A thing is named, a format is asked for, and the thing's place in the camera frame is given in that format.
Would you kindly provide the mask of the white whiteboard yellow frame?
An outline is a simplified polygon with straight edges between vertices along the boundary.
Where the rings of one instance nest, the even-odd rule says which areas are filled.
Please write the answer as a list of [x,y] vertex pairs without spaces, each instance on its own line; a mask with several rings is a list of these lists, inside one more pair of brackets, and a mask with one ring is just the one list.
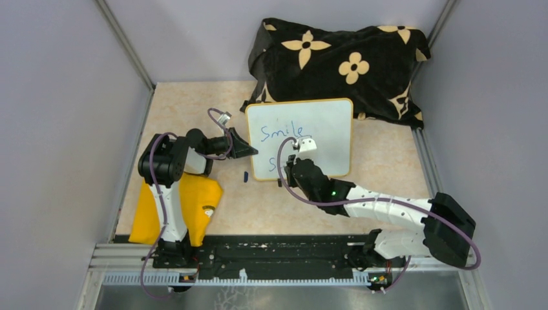
[[351,167],[353,103],[346,98],[252,104],[246,108],[251,157],[258,181],[278,178],[277,153],[286,138],[312,139],[305,154],[328,176],[345,176]]

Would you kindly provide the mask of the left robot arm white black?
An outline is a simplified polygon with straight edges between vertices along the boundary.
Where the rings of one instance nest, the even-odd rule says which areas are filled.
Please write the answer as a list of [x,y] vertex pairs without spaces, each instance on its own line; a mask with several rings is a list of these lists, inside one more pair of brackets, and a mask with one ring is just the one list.
[[156,134],[138,160],[142,186],[129,240],[146,245],[173,245],[168,258],[178,267],[194,258],[223,190],[209,177],[216,160],[258,154],[231,127],[207,138],[199,129],[185,136]]

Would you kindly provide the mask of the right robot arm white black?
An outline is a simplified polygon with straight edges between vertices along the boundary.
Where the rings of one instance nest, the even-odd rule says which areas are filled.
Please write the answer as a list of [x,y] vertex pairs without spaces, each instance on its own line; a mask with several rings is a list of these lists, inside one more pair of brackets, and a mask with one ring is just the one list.
[[476,222],[449,194],[411,199],[371,191],[353,182],[329,178],[310,159],[289,156],[284,165],[286,188],[299,188],[301,201],[331,215],[369,218],[398,226],[398,231],[374,229],[364,246],[364,259],[372,266],[400,256],[431,256],[464,270],[478,267],[472,242]]

